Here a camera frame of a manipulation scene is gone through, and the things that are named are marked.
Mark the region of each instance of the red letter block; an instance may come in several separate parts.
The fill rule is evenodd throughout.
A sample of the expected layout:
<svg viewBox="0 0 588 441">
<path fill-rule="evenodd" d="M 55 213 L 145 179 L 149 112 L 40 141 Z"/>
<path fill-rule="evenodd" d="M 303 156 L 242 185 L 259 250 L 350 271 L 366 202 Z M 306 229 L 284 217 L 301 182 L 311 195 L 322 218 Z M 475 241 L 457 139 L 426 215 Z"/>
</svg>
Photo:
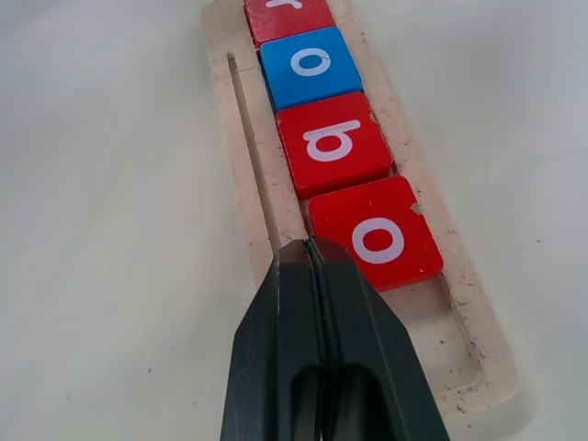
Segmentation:
<svg viewBox="0 0 588 441">
<path fill-rule="evenodd" d="M 408 181 L 393 176 L 311 200 L 315 234 L 347 248 L 378 290 L 434 276 L 443 259 Z"/>
<path fill-rule="evenodd" d="M 390 173 L 390 150 L 360 92 L 282 110 L 277 128 L 301 199 Z"/>
<path fill-rule="evenodd" d="M 255 47 L 290 35 L 334 26 L 325 0 L 245 0 Z"/>
</svg>

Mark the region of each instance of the white background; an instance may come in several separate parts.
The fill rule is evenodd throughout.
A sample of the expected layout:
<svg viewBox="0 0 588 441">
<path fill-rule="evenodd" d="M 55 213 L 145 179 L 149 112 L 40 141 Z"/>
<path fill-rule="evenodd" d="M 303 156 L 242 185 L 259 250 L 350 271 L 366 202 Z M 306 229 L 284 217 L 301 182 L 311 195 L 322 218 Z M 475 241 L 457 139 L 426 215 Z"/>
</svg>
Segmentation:
<svg viewBox="0 0 588 441">
<path fill-rule="evenodd" d="M 2 440 L 219 439 L 254 285 L 200 8 L 0 2 Z M 585 439 L 588 3 L 358 9 L 520 367 L 453 439 Z"/>
</svg>

